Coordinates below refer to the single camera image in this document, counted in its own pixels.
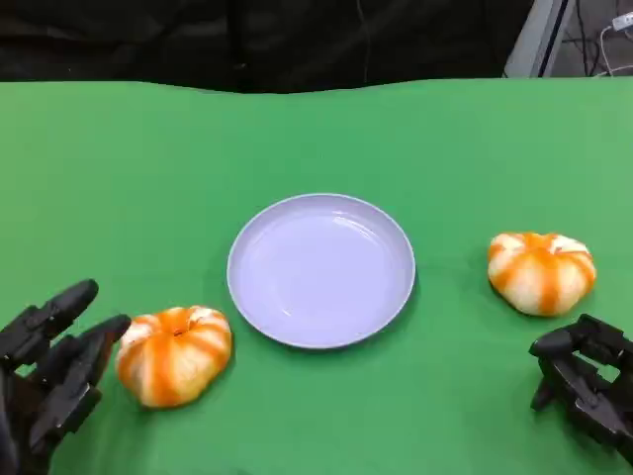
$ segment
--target white plate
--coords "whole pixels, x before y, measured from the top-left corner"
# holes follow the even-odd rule
[[[303,348],[359,341],[403,308],[415,278],[407,236],[343,195],[302,195],[255,216],[228,255],[237,309],[260,332]]]

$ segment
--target black curtain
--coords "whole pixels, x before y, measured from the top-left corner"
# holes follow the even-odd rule
[[[500,77],[532,0],[4,0],[0,80],[300,92]]]

